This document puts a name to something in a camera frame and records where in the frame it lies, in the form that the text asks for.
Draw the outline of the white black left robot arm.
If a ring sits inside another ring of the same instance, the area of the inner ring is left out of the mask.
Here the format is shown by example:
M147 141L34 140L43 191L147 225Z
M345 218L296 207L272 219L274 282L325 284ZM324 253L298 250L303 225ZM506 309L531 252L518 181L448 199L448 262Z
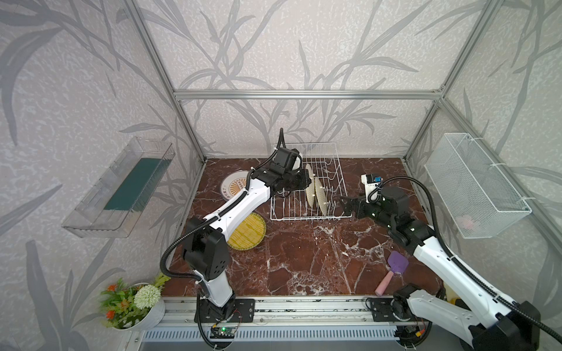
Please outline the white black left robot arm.
M236 295L225 273L231 259L228 240L235 229L269 199L304 190L310 184L301 154L286 146L284 131L280 129L273 153L248 172L245 187L203 219L191 219L186 233L164 251L161 272L171 278L192 279L199 286L197 322L204 320L201 315L204 307L217 321L228 320L235 313ZM179 245L183 248L184 261L193 269L191 273L168 268L168 258Z

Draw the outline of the beige patterned plate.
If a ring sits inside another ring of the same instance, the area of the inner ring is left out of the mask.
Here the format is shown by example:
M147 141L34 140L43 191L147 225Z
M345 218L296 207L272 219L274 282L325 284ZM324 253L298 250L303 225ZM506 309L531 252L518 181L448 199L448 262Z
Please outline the beige patterned plate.
M315 193L316 202L323 216L328 215L329 201L326 196L325 188L320 180L320 178L315 177Z
M312 169L310 164L305 165L305 169L306 169L307 174L309 175L309 179L310 179L310 184L307 186L305 192L306 192L306 196L307 196L308 205L310 206L310 208L313 209L315 201L316 201L315 175L313 173L313 169Z
M232 233L227 241L229 247L238 251L251 250L257 247L266 236L265 219L251 213Z

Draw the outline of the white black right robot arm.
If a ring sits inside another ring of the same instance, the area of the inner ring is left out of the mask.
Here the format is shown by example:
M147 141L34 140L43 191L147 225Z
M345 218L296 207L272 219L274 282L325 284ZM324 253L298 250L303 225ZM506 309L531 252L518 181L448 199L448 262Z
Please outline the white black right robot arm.
M560 342L561 335L541 322L537 308L493 288L454 254L436 219L431 225L414 219L401 188L384 181L374 190L375 200L341 197L344 213L385 227L396 244L431 269L465 304L459 307L408 285L395 293L395 300L411 315L453 333L473 350L538 350L541 332Z

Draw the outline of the white wire dish rack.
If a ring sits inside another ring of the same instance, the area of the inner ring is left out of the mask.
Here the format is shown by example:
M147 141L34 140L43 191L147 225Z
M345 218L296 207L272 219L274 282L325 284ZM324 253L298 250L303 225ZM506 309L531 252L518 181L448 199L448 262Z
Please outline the white wire dish rack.
M280 222L346 218L340 200L348 192L336 144L289 143L287 147L300 152L311 183L306 189L272 198L270 219Z

